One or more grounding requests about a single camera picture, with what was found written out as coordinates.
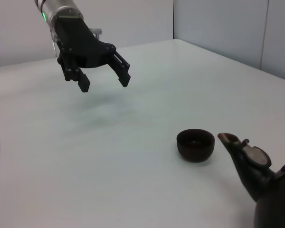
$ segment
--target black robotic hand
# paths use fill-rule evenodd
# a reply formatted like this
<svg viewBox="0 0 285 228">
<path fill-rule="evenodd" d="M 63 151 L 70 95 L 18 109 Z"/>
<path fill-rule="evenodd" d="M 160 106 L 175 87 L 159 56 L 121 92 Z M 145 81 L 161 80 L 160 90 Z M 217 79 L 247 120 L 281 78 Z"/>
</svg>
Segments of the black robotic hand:
<svg viewBox="0 0 285 228">
<path fill-rule="evenodd" d="M 78 82 L 82 92 L 89 90 L 90 81 L 80 68 L 95 68 L 108 64 L 119 77 L 123 87 L 130 81 L 130 65 L 116 52 L 112 44 L 94 37 L 88 26 L 79 17 L 58 16 L 55 22 L 57 59 L 66 81 Z"/>
</svg>

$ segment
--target tabletop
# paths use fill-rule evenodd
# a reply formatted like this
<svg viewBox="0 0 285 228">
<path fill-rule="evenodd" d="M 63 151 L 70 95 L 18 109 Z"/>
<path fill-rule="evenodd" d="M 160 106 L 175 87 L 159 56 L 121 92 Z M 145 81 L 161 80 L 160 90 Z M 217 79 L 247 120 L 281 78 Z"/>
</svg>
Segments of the tabletop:
<svg viewBox="0 0 285 228">
<path fill-rule="evenodd" d="M 219 139 L 250 139 L 285 164 L 285 80 L 181 40 L 118 52 L 85 69 L 88 93 L 55 59 L 0 68 L 0 228 L 251 228 L 255 203 Z M 209 160 L 179 132 L 216 137 Z"/>
</svg>

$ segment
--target white panel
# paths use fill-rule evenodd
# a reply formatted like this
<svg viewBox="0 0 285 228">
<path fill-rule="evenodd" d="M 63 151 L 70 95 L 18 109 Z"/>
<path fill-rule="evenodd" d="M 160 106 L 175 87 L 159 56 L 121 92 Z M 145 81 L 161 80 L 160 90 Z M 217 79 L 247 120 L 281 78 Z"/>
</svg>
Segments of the white panel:
<svg viewBox="0 0 285 228">
<path fill-rule="evenodd" d="M 175 36 L 260 68 L 267 0 L 176 0 Z"/>
<path fill-rule="evenodd" d="M 75 0 L 85 22 L 117 47 L 173 36 L 172 0 Z M 54 57 L 50 32 L 33 0 L 0 0 L 0 66 Z"/>
<path fill-rule="evenodd" d="M 262 70 L 285 79 L 285 0 L 269 3 Z"/>
</svg>

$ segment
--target dark clay teapot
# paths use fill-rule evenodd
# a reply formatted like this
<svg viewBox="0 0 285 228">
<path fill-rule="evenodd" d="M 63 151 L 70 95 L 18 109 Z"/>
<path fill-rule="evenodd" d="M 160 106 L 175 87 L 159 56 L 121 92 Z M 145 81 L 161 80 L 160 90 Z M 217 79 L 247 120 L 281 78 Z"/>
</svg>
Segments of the dark clay teapot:
<svg viewBox="0 0 285 228">
<path fill-rule="evenodd" d="M 256 202 L 255 228 L 285 228 L 285 166 L 277 173 L 270 170 L 269 156 L 228 133 L 218 135 L 231 155 L 238 175 Z"/>
</svg>

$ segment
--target robotic hand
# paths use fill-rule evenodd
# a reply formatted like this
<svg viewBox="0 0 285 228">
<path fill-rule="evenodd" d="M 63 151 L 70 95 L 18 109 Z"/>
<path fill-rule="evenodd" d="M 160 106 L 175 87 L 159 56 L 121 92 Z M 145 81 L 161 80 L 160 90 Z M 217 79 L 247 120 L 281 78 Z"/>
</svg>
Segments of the robotic hand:
<svg viewBox="0 0 285 228">
<path fill-rule="evenodd" d="M 60 50 L 57 62 L 66 81 L 78 82 L 85 93 L 90 81 L 80 68 L 108 64 L 123 87 L 128 86 L 130 65 L 116 52 L 113 44 L 99 41 L 101 30 L 88 28 L 73 0 L 35 0 L 35 3 L 50 27 L 53 42 Z"/>
</svg>

